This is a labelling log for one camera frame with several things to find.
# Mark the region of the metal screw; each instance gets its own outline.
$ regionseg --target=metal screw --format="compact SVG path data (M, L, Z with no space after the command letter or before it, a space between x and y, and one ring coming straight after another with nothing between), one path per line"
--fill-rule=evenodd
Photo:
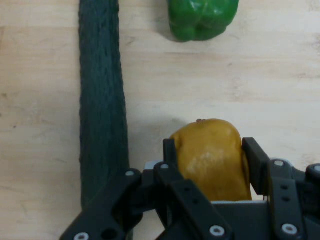
M73 240L89 240L89 234L86 232L80 232L74 236Z
M168 164L162 164L160 168L161 168L161 169L168 169L168 168L169 168L169 165L168 165Z
M288 235L296 235L298 233L297 227L289 223L282 225L282 231Z
M210 227L210 233L215 237L222 237L225 235L225 229L222 226L214 225Z
M134 173L133 171L127 171L127 172L125 173L125 175L128 176L128 177L130 177L130 176L135 175L135 173Z
M284 162L283 161L280 161L280 160L277 160L274 162L274 165L277 165L279 167L282 167L284 165Z
M316 170L317 172L320 172L320 165L314 166L314 170Z

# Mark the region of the wooden table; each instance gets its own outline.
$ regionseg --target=wooden table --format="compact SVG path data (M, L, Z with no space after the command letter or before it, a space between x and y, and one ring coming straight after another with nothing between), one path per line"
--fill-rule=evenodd
M166 7L120 0L131 165L198 118L298 169L320 162L320 1L240 0L223 35L188 43ZM1 240L56 240L80 212L79 92L78 0L1 0ZM161 230L147 213L135 239Z

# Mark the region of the dark green cucumber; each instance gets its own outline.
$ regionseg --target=dark green cucumber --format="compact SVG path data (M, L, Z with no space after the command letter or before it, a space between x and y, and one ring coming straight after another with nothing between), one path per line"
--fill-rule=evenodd
M118 14L118 0L80 0L82 208L112 175L129 167Z

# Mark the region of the yellow fruit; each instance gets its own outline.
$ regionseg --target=yellow fruit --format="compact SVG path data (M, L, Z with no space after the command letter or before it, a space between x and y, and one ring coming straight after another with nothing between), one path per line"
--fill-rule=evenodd
M199 120L178 130L177 163L210 201L252 200L249 166L237 129L220 119Z

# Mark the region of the bell pepper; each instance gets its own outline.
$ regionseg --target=bell pepper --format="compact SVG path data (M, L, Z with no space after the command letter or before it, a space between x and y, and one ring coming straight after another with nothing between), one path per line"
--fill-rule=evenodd
M252 200L250 172L237 129L220 119L190 123L171 137L177 166L210 201Z
M172 34L181 42L205 41L227 29L239 0L167 0Z

